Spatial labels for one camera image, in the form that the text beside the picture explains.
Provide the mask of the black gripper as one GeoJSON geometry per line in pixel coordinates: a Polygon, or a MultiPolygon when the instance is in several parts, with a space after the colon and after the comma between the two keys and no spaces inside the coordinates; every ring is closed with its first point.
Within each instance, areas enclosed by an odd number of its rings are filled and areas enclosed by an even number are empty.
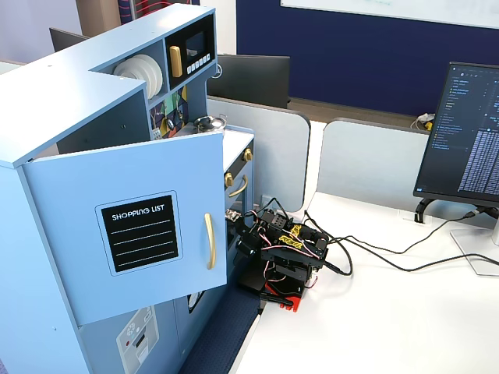
{"type": "Polygon", "coordinates": [[[252,219],[252,225],[248,227],[244,221],[234,223],[235,239],[237,241],[235,247],[238,253],[245,257],[251,257],[255,253],[254,247],[251,245],[270,245],[270,240],[267,237],[267,229],[269,221],[266,213],[262,217],[258,217],[256,212],[244,213],[244,220],[252,219]]]}

